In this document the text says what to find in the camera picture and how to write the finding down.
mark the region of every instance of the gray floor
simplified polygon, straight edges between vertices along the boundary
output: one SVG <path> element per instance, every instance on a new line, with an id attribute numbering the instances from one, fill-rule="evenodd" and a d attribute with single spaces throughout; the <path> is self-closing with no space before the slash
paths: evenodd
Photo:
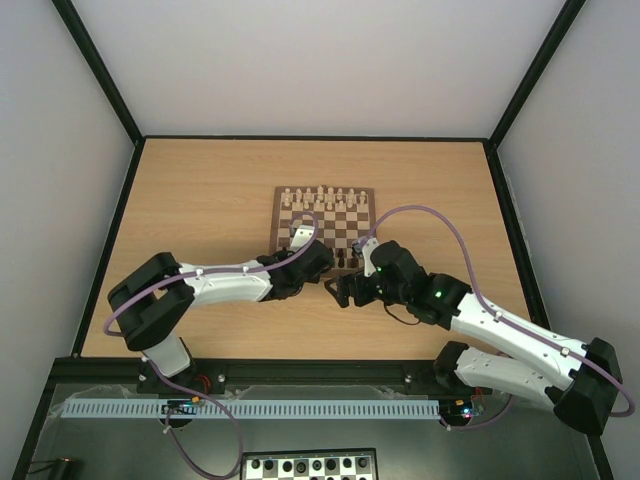
<path id="1" fill-rule="evenodd" d="M 373 447 L 382 480 L 597 479 L 586 439 L 552 415 L 515 409 L 495 426 L 447 432 L 433 421 L 241 422 L 247 451 Z M 205 470 L 225 473 L 236 456 L 229 422 L 201 420 L 178 433 Z M 56 419 L 37 459 L 84 463 L 79 480 L 198 479 L 155 420 Z M 30 476 L 33 480 L 46 475 Z"/>

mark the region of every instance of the wooden chessboard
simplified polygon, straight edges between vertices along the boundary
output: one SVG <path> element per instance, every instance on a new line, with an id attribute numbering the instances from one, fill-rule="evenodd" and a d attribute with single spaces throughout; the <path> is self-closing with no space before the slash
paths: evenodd
<path id="1" fill-rule="evenodd" d="M 333 188 L 333 194 L 328 193 L 329 188 Z M 339 197 L 339 189 L 342 189 L 342 198 Z M 301 197 L 296 194 L 298 190 L 302 192 Z M 352 200 L 355 198 L 351 206 L 348 202 L 349 197 Z M 372 188 L 326 185 L 321 187 L 297 185 L 276 187 L 271 219 L 270 252 L 289 247 L 291 243 L 289 236 L 291 218 L 296 213 L 305 210 L 313 212 L 318 219 L 317 239 L 333 250 L 336 264 L 329 275 L 364 267 L 363 260 L 353 256 L 351 245 L 359 237 L 366 234 L 376 221 Z M 294 226 L 300 225 L 300 223 L 313 225 L 313 220 L 305 217 L 296 220 Z M 344 259 L 344 264 L 340 262 L 341 258 Z"/>

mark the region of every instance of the perforated metal strip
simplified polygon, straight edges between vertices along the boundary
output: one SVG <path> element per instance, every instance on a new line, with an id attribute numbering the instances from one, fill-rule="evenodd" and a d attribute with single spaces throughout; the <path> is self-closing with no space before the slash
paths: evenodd
<path id="1" fill-rule="evenodd" d="M 436 400 L 222 400 L 238 419 L 438 420 Z M 63 418 L 159 418 L 167 400 L 70 399 Z M 175 418 L 226 418 L 215 405 L 184 407 Z"/>

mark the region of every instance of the white panel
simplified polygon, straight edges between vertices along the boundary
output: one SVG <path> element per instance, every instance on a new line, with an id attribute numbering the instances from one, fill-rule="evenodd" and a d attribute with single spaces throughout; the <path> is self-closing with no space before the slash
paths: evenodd
<path id="1" fill-rule="evenodd" d="M 82 0 L 145 134 L 489 136 L 562 0 Z"/>
<path id="2" fill-rule="evenodd" d="M 552 324 L 611 342 L 636 400 L 638 18 L 638 2 L 587 2 L 500 149 Z M 603 441 L 615 478 L 637 478 L 640 414 Z"/>
<path id="3" fill-rule="evenodd" d="M 68 355 L 131 143 L 48 0 L 0 15 L 0 478 Z"/>

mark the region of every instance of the table top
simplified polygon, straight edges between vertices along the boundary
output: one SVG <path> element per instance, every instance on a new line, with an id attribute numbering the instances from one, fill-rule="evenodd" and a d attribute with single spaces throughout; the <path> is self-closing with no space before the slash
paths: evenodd
<path id="1" fill-rule="evenodd" d="M 465 238 L 483 294 L 528 318 L 481 143 L 149 139 L 82 355 L 139 355 L 102 333 L 106 295 L 156 253 L 200 265 L 271 253 L 274 189 L 288 184 L 373 188 L 378 217 L 408 204 L 439 210 Z M 378 238 L 408 248 L 427 271 L 469 281 L 453 235 L 431 215 L 398 213 Z M 413 320 L 400 306 L 391 311 Z M 322 284 L 285 301 L 196 308 L 176 332 L 194 357 L 210 358 L 433 359 L 450 340 L 486 348 L 440 327 L 402 325 L 380 303 L 341 309 Z"/>

